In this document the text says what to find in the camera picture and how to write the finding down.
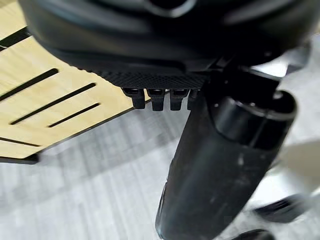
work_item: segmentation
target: gray floor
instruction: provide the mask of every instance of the gray floor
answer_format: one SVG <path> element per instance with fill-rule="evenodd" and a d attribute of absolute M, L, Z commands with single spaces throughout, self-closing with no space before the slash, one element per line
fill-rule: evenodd
<path fill-rule="evenodd" d="M 315 39 L 309 66 L 282 85 L 300 103 L 284 153 L 320 140 L 319 63 L 320 39 Z M 189 114 L 186 106 L 172 112 L 165 104 L 164 112 L 148 105 L 60 143 L 44 151 L 37 165 L 1 164 L 0 240 L 158 239 L 156 211 Z M 315 172 L 309 181 L 313 190 L 320 186 L 320 147 L 316 150 L 309 167 Z M 320 240 L 319 219 L 317 198 L 311 211 L 289 225 L 266 223 L 244 211 L 221 239 L 267 228 L 279 240 Z"/>

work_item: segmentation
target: slotted wooden board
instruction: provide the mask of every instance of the slotted wooden board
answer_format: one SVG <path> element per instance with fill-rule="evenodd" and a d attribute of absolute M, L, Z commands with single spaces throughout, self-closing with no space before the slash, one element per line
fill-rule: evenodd
<path fill-rule="evenodd" d="M 17 2 L 0 0 L 0 40 L 26 26 Z M 0 96 L 51 69 L 52 75 L 0 101 L 0 157 L 25 158 L 48 146 L 109 119 L 129 108 L 132 101 L 119 87 L 93 73 L 70 67 L 50 55 L 33 37 L 0 52 Z M 89 84 L 95 86 L 11 125 L 13 121 Z M 94 104 L 99 106 L 48 127 Z M 32 145 L 8 142 L 20 141 Z"/>

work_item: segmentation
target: wooden panel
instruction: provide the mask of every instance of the wooden panel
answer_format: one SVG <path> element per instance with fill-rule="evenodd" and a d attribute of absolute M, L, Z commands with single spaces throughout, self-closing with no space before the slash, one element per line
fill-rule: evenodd
<path fill-rule="evenodd" d="M 0 39 L 26 26 L 16 2 L 0 17 Z M 25 158 L 132 108 L 119 87 L 70 67 L 33 37 L 2 50 L 0 66 L 1 157 Z"/>
<path fill-rule="evenodd" d="M 0 1 L 0 39 L 15 33 L 26 26 L 22 10 L 16 1 Z"/>

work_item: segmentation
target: light wood surface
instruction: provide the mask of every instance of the light wood surface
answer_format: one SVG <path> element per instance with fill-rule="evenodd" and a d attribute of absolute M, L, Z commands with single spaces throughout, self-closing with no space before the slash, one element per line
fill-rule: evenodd
<path fill-rule="evenodd" d="M 16 2 L 2 5 L 0 40 L 26 26 Z M 131 99 L 119 87 L 93 73 L 70 67 L 50 55 L 33 37 L 1 51 L 0 66 L 0 96 L 50 69 L 59 70 L 59 73 L 0 101 L 0 138 L 39 145 L 36 147 L 0 140 L 0 157 L 25 158 L 132 107 Z M 96 86 L 15 125 L 10 124 L 92 83 Z M 96 103 L 100 105 L 48 127 Z"/>

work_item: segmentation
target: black plastic cylinder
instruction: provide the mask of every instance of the black plastic cylinder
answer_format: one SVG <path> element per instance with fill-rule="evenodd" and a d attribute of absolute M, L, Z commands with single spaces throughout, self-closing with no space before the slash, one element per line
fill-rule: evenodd
<path fill-rule="evenodd" d="M 282 92 L 268 109 L 232 97 L 197 98 L 172 160 L 156 229 L 164 240 L 212 240 L 245 206 L 296 116 Z"/>

